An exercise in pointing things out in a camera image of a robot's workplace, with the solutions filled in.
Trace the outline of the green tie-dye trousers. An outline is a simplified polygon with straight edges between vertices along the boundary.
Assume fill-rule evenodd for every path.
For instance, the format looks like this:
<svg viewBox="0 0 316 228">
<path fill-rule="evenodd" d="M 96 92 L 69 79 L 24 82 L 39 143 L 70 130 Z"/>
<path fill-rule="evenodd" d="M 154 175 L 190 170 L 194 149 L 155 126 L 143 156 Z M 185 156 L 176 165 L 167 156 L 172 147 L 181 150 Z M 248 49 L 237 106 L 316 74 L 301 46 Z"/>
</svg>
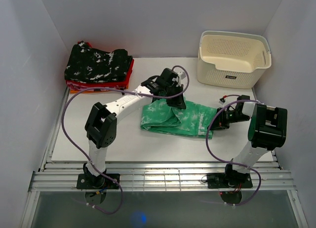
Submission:
<svg viewBox="0 0 316 228">
<path fill-rule="evenodd" d="M 207 133 L 207 128 L 217 110 L 191 101 L 185 104 L 185 109 L 178 109 L 161 99 L 145 105 L 140 128 L 153 133 L 211 139 L 212 132 Z"/>
</svg>

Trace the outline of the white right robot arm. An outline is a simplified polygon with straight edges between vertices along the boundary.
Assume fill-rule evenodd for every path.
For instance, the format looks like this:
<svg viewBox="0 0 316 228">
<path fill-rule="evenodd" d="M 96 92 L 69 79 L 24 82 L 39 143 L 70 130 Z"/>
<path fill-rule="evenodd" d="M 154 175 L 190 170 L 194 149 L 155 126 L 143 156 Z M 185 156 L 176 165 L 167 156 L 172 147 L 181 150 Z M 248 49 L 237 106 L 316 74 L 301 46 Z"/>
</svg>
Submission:
<svg viewBox="0 0 316 228">
<path fill-rule="evenodd" d="M 232 123 L 249 121 L 248 141 L 241 152 L 226 161 L 223 173 L 209 173 L 206 183 L 210 189 L 252 188 L 251 168 L 266 153 L 281 148 L 286 140 L 287 110 L 270 107 L 251 100 L 247 95 L 237 95 L 232 104 L 218 108 L 208 131 L 228 129 Z"/>
</svg>

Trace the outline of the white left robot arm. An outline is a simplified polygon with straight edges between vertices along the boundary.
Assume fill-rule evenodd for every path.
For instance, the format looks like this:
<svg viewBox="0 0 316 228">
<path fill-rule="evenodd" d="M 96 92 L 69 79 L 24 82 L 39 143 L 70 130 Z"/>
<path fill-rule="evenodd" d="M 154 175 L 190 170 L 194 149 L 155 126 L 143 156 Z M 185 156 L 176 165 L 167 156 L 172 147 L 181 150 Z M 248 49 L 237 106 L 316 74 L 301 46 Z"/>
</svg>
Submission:
<svg viewBox="0 0 316 228">
<path fill-rule="evenodd" d="M 170 107 L 185 109 L 183 92 L 186 89 L 181 81 L 188 74 L 185 70 L 177 73 L 166 68 L 159 76 L 152 76 L 142 82 L 131 93 L 105 105 L 93 105 L 85 124 L 89 144 L 89 160 L 83 166 L 84 179 L 92 188 L 105 184 L 106 154 L 108 146 L 117 135 L 117 124 L 135 110 L 153 100 L 165 99 Z"/>
</svg>

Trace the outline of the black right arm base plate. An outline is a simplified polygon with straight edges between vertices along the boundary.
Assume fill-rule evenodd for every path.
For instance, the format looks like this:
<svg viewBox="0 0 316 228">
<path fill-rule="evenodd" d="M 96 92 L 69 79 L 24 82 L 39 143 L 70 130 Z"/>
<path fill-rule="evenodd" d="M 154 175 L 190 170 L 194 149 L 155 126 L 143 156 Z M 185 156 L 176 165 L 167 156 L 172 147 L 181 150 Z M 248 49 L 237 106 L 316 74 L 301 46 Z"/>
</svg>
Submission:
<svg viewBox="0 0 316 228">
<path fill-rule="evenodd" d="M 242 189 L 253 188 L 250 174 L 229 176 L 225 173 L 207 173 L 206 182 L 209 189 L 234 189 L 239 186 L 241 186 Z"/>
</svg>

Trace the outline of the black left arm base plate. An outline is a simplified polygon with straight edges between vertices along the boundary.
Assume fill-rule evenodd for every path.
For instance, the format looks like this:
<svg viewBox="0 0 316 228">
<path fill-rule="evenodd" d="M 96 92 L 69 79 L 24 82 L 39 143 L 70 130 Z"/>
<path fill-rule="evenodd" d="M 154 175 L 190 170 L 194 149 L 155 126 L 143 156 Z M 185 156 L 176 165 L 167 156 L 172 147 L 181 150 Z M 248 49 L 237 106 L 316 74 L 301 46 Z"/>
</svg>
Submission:
<svg viewBox="0 0 316 228">
<path fill-rule="evenodd" d="M 76 188 L 79 190 L 114 190 L 118 189 L 119 186 L 114 181 L 104 178 L 101 175 L 91 177 L 86 174 L 79 174 Z"/>
</svg>

